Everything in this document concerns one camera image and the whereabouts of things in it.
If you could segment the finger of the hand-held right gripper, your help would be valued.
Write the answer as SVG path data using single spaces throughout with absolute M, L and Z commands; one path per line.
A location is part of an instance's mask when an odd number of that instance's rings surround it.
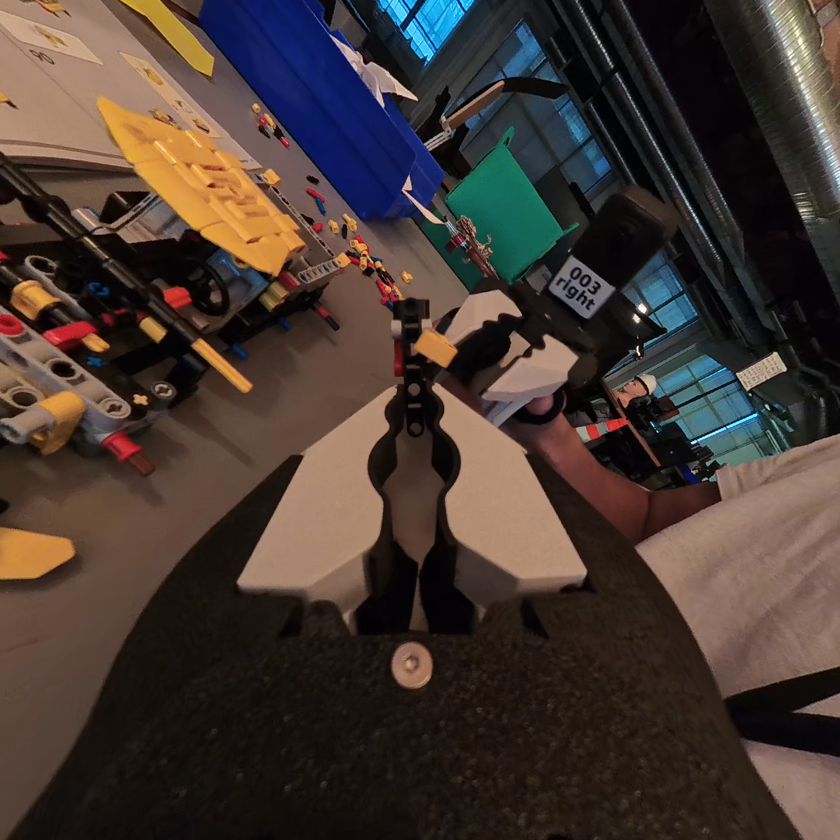
M 540 349 L 531 348 L 481 392 L 481 400 L 489 404 L 486 420 L 499 427 L 532 401 L 552 396 L 569 380 L 579 360 L 578 353 L 556 339 L 545 339 Z
M 449 370 L 507 370 L 528 350 L 519 335 L 526 317 L 502 290 L 470 294 L 457 310 L 434 323 L 456 348 Z

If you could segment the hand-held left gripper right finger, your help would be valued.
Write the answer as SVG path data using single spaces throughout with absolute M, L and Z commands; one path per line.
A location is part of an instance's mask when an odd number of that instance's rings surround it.
M 443 482 L 422 566 L 431 632 L 471 632 L 493 606 L 579 589 L 586 568 L 526 451 L 441 385 L 426 410 Z

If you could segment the white wall notice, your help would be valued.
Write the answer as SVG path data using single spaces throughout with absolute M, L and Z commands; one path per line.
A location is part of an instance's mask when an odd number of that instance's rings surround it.
M 738 371 L 736 378 L 745 392 L 753 392 L 788 370 L 783 358 L 774 351 Z

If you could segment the silver ventilation duct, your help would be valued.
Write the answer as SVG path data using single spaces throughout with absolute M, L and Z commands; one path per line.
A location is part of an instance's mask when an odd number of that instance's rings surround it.
M 838 2 L 704 4 L 803 219 L 838 217 Z

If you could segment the small yellow black brick assembly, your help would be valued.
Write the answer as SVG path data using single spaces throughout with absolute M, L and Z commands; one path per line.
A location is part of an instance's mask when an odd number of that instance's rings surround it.
M 391 313 L 393 370 L 402 384 L 405 430 L 409 437 L 420 438 L 432 411 L 429 383 L 448 368 L 458 351 L 434 328 L 428 300 L 393 301 Z

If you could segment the yellow black brick car model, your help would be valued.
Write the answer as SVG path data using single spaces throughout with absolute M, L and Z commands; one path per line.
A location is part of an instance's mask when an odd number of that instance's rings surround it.
M 109 454 L 154 473 L 138 435 L 211 372 L 237 392 L 244 342 L 322 305 L 348 264 L 320 226 L 235 154 L 162 112 L 100 98 L 110 139 L 143 189 L 100 212 L 70 208 L 2 154 L 2 204 L 30 244 L 2 235 L 2 447 Z

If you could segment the grey desk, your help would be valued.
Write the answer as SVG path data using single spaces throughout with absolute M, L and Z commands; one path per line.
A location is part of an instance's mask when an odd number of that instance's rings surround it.
M 392 382 L 385 309 L 347 272 L 315 314 L 248 342 L 241 395 L 216 374 L 144 440 L 151 478 L 104 458 L 2 451 L 15 527 L 68 537 L 78 556 L 40 581 L 2 584 L 2 706 L 84 705 L 175 562 L 290 454 Z

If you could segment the orange striped barrier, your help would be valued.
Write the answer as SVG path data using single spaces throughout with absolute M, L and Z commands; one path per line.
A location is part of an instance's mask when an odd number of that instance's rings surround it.
M 628 425 L 628 420 L 624 416 L 616 418 L 603 419 L 597 423 L 591 423 L 583 426 L 575 427 L 574 430 L 578 434 L 581 441 L 585 444 L 595 443 L 607 435 L 618 432 Z

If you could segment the yellow flat card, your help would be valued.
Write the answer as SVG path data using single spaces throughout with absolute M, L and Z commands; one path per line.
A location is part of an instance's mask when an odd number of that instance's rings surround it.
M 135 13 L 146 18 L 167 43 L 193 69 L 205 77 L 212 77 L 215 58 L 184 26 L 168 6 L 162 1 L 121 1 L 121 4 L 132 9 Z

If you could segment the yellow pointed panel piece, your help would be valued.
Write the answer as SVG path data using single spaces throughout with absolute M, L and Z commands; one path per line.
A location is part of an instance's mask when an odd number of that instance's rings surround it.
M 1 527 L 1 580 L 31 581 L 73 559 L 76 547 L 67 538 Z

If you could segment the person's right forearm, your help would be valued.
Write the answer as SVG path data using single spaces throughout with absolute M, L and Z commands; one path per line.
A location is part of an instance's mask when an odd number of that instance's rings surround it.
M 633 544 L 650 539 L 721 501 L 714 482 L 672 490 L 646 490 L 599 465 L 559 475 Z

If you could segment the white crumpled paper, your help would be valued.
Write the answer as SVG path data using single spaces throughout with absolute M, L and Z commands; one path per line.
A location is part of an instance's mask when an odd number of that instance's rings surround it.
M 385 107 L 385 95 L 396 96 L 412 102 L 418 101 L 417 96 L 398 79 L 394 78 L 388 70 L 374 62 L 365 61 L 361 53 L 336 35 L 331 34 L 330 37 L 382 108 Z

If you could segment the pile of small connector pins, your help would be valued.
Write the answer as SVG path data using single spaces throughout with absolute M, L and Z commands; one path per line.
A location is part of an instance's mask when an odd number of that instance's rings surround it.
M 306 194 L 314 202 L 320 217 L 304 214 L 287 199 L 281 191 L 280 176 L 272 168 L 256 172 L 254 179 L 282 216 L 285 231 L 280 244 L 286 254 L 278 271 L 260 271 L 267 285 L 259 300 L 268 311 L 273 312 L 287 302 L 296 302 L 301 309 L 315 311 L 337 330 L 339 327 L 333 321 L 333 315 L 322 303 L 322 294 L 329 283 L 347 269 L 373 280 L 383 307 L 392 309 L 396 302 L 404 299 L 394 276 L 361 236 L 357 221 L 348 214 L 330 218 L 324 213 L 327 207 L 317 177 L 308 179 Z

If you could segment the green plastic bin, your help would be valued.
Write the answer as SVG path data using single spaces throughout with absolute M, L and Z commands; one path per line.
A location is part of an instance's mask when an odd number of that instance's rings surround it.
M 467 218 L 497 276 L 512 283 L 524 277 L 562 239 L 581 224 L 562 227 L 510 151 L 510 127 L 472 172 L 446 195 L 446 211 L 423 210 L 426 222 L 454 228 Z

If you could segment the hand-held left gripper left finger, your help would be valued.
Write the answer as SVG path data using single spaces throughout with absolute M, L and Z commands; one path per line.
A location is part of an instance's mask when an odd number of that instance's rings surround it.
M 391 503 L 397 466 L 397 388 L 310 446 L 238 577 L 245 594 L 327 602 L 351 627 L 391 576 Z

